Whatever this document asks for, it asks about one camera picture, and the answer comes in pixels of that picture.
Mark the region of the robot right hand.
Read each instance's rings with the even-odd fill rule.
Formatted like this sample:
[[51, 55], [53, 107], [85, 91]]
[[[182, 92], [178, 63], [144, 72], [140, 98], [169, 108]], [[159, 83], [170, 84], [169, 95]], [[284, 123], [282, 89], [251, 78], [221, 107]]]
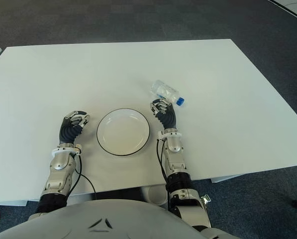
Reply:
[[172, 103], [164, 98], [158, 98], [150, 103], [150, 109], [164, 129], [176, 128], [176, 114]]

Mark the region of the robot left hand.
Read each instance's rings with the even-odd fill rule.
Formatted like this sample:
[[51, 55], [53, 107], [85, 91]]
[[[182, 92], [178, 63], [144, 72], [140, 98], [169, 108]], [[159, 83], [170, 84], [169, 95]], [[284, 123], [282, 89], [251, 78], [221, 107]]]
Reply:
[[68, 113], [62, 121], [59, 131], [59, 143], [74, 144], [85, 125], [89, 122], [90, 115], [84, 111], [72, 111]]

